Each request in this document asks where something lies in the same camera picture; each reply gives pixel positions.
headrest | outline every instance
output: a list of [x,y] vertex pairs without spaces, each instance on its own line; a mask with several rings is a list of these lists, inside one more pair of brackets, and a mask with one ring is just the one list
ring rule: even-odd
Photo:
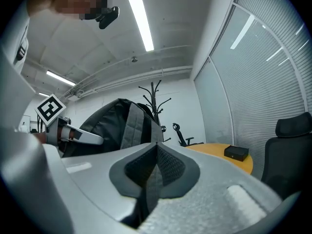
[[312,116],[305,112],[299,116],[279,119],[275,133],[278,137],[297,137],[308,134],[312,131]]

table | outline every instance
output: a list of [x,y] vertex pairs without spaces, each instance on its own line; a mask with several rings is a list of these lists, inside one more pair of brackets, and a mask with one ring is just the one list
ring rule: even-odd
[[224,156],[224,149],[229,147],[229,144],[200,144],[194,146],[188,146],[188,149],[198,151],[204,154],[214,155],[223,159],[228,160],[232,164],[238,166],[240,169],[244,170],[248,174],[251,174],[253,171],[254,163],[253,159],[250,155],[248,155],[245,160],[238,161],[236,159],[232,159]]

coat rack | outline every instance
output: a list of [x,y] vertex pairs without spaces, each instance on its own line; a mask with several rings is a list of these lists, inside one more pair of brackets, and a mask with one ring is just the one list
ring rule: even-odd
[[157,107],[157,105],[156,105],[156,92],[159,91],[159,90],[157,90],[157,88],[158,88],[158,86],[159,86],[160,83],[161,83],[161,80],[159,80],[159,82],[158,82],[156,88],[154,89],[154,83],[151,82],[152,92],[150,92],[150,91],[149,91],[148,89],[146,89],[146,88],[139,87],[139,88],[141,88],[141,89],[144,89],[145,91],[147,91],[147,92],[151,95],[151,101],[152,101],[152,102],[150,102],[150,101],[146,98],[145,95],[144,95],[143,97],[144,97],[144,98],[148,101],[148,103],[149,103],[149,104],[146,104],[146,105],[152,108],[152,113],[153,113],[153,115],[154,115],[155,122],[157,123],[158,126],[161,126],[161,125],[160,125],[160,121],[159,121],[158,115],[161,114],[161,112],[163,111],[163,109],[161,109],[161,110],[159,110],[159,109],[160,109],[160,107],[161,107],[163,104],[165,104],[166,102],[168,102],[168,101],[171,100],[171,98],[170,98],[170,99],[166,100],[165,102],[161,103],[161,104]]

ceiling light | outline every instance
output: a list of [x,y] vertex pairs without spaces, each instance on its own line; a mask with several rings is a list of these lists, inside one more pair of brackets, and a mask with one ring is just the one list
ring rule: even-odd
[[283,47],[281,47],[279,50],[277,50],[273,55],[271,55],[267,61],[271,60],[274,56],[276,56],[278,54],[278,52],[280,52],[283,49]]
[[43,93],[39,93],[41,96],[44,96],[44,97],[49,97],[49,95],[46,95],[46,94],[43,94]]
[[303,26],[304,26],[304,23],[301,25],[301,27],[298,29],[298,31],[296,32],[295,35],[298,35],[298,34],[299,34],[299,32],[303,29]]
[[47,75],[52,76],[52,77],[54,77],[55,79],[58,79],[58,80],[60,80],[60,81],[62,81],[62,82],[65,82],[65,83],[67,83],[68,85],[75,86],[75,83],[73,83],[73,82],[71,82],[70,80],[67,80],[67,79],[65,79],[65,78],[63,78],[63,77],[60,77],[60,76],[58,76],[58,75],[52,73],[52,72],[49,71],[49,70],[47,71]]
[[236,38],[235,42],[232,44],[231,49],[235,49],[239,42],[243,39],[244,35],[246,34],[247,30],[250,28],[251,24],[254,21],[254,15],[250,15],[245,26],[239,33],[238,37]]
[[136,18],[138,29],[140,30],[146,51],[154,50],[150,26],[148,25],[147,16],[143,0],[129,0],[133,14]]
[[287,58],[286,60],[282,61],[278,66],[282,65],[284,62],[286,62],[287,60],[289,60],[289,58]]
[[308,41],[309,41],[309,40],[307,40],[307,41],[298,49],[298,51],[301,50],[304,46],[306,46],[306,44],[308,43]]

chair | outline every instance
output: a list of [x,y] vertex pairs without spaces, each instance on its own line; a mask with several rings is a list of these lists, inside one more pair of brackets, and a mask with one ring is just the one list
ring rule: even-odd
[[312,116],[306,112],[297,117],[280,119],[276,136],[265,146],[265,164],[261,181],[283,199],[302,190],[312,157]]
[[191,139],[194,139],[194,137],[186,138],[186,139],[185,139],[185,140],[187,141],[187,144],[186,144],[186,142],[185,142],[185,140],[184,140],[184,138],[183,138],[183,135],[182,135],[182,133],[181,133],[181,131],[180,131],[180,126],[179,126],[178,124],[176,124],[176,123],[173,123],[173,128],[174,128],[174,130],[176,131],[176,133],[177,133],[177,135],[178,135],[178,137],[179,137],[179,139],[180,139],[180,141],[181,141],[181,142],[179,141],[180,146],[187,147],[187,146],[194,146],[194,145],[204,144],[204,142],[202,142],[202,143],[190,144]]

